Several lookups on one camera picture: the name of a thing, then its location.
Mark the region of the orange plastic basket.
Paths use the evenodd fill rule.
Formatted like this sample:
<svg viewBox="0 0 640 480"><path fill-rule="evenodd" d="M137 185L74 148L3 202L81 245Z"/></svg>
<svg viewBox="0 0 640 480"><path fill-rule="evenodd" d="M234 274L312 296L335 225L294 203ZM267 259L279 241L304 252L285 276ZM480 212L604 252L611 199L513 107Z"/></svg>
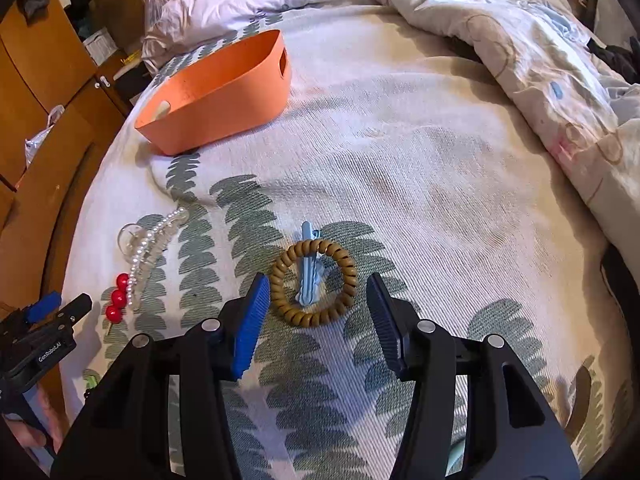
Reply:
<svg viewBox="0 0 640 480"><path fill-rule="evenodd" d="M223 47L166 79L134 123L165 155L261 127L285 109L291 88L282 32Z"/></svg>

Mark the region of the red berry hair stick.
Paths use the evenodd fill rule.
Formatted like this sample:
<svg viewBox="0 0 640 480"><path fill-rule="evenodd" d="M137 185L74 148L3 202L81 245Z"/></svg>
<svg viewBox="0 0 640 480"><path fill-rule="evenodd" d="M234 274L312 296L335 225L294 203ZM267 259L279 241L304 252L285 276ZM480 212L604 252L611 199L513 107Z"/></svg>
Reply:
<svg viewBox="0 0 640 480"><path fill-rule="evenodd" d="M111 292L110 300L104 310L107 334L111 333L112 327L122 322L124 318L124 311L128 304L128 282L129 275L127 273L118 274L115 278L115 288Z"/></svg>

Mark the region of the pearl clear hair claw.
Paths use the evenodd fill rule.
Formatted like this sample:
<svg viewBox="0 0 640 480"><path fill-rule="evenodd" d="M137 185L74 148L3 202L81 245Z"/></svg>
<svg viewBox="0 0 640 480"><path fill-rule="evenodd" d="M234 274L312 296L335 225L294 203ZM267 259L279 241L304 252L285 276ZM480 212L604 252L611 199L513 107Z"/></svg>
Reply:
<svg viewBox="0 0 640 480"><path fill-rule="evenodd" d="M132 312L140 310L143 292L158 259L189 217L186 207L178 207L153 221L149 229L133 223L120 229L117 245L129 263L125 294L126 306Z"/></svg>

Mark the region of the plastic bag in drawer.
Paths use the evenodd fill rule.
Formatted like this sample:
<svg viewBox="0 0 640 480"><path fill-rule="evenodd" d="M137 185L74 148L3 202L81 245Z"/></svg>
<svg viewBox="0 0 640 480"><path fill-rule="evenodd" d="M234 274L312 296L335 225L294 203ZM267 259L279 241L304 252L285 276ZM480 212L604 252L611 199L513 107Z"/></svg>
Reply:
<svg viewBox="0 0 640 480"><path fill-rule="evenodd" d="M52 108L47 118L46 128L38 132L35 136L25 141L25 165L29 167L34 160L37 152L41 148L43 142L47 139L48 134L65 112L63 105L57 105Z"/></svg>

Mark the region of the blue hair clip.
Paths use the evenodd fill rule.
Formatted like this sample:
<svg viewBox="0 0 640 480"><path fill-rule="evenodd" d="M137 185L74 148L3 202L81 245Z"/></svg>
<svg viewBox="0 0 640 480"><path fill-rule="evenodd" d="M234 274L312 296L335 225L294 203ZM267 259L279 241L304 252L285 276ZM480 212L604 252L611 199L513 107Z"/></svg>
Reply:
<svg viewBox="0 0 640 480"><path fill-rule="evenodd" d="M321 237L319 230L315 229L309 221L302 224L303 242L306 240L318 240ZM313 252L303 258L299 263L299 289L295 300L303 307L311 307L320 300L320 285L322 282L324 267L318 259L318 254Z"/></svg>

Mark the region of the white leaf pattern bedspread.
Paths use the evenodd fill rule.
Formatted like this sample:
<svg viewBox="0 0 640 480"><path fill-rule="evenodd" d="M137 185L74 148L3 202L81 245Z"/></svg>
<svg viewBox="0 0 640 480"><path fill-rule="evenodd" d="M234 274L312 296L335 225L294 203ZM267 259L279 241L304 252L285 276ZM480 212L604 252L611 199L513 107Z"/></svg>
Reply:
<svg viewBox="0 0 640 480"><path fill-rule="evenodd" d="M92 297L63 360L66 412L129 338L182 334L244 294L298 240L304 221L378 273L450 334L497 333L567 420L578 370L592 379L573 450L590 470L634 408L626 324L601 274L608 242L548 196L552 166L483 64L380 6L303 9L248 25L280 29L292 64L272 124L176 157L131 122L82 205L63 286ZM186 207L141 308L106 333L104 310L128 223Z"/></svg>

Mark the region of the wooden wardrobe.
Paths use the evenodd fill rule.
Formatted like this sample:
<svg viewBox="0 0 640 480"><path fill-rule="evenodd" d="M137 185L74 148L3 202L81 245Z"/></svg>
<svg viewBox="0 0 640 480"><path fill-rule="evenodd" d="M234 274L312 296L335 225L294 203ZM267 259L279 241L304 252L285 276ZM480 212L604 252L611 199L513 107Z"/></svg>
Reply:
<svg viewBox="0 0 640 480"><path fill-rule="evenodd" d="M82 203L131 105L115 91L122 50L96 64L61 0L32 18L1 10L1 310L61 290ZM25 141L65 112L29 167Z"/></svg>

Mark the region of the cartoon print duvet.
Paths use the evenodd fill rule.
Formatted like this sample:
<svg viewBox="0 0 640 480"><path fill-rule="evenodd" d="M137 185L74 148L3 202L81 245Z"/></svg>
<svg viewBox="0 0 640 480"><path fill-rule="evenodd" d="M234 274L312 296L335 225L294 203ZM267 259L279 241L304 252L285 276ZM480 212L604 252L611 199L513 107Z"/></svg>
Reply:
<svg viewBox="0 0 640 480"><path fill-rule="evenodd" d="M582 25L544 0L375 1L473 49L552 166L548 202L594 223L637 275L639 88L587 51Z"/></svg>

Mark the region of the dark white nightstand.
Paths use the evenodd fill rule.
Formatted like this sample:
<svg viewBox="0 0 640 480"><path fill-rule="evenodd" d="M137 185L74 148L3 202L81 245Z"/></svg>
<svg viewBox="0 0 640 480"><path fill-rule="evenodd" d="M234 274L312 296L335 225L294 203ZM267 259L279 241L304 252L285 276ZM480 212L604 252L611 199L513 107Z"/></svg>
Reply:
<svg viewBox="0 0 640 480"><path fill-rule="evenodd" d="M119 97L134 106L152 79L152 74L148 71L145 62L137 56L116 72L113 76L113 84Z"/></svg>

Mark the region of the dark clothing pile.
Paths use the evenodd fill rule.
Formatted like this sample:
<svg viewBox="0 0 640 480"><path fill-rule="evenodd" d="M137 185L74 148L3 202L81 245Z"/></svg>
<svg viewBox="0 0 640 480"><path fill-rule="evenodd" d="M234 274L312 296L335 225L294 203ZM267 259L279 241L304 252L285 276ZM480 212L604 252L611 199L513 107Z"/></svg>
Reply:
<svg viewBox="0 0 640 480"><path fill-rule="evenodd" d="M597 45L591 39L588 42L588 50L597 58L619 73L630 84L638 84L640 81L640 44L637 37L629 38L630 49L626 50L617 46Z"/></svg>

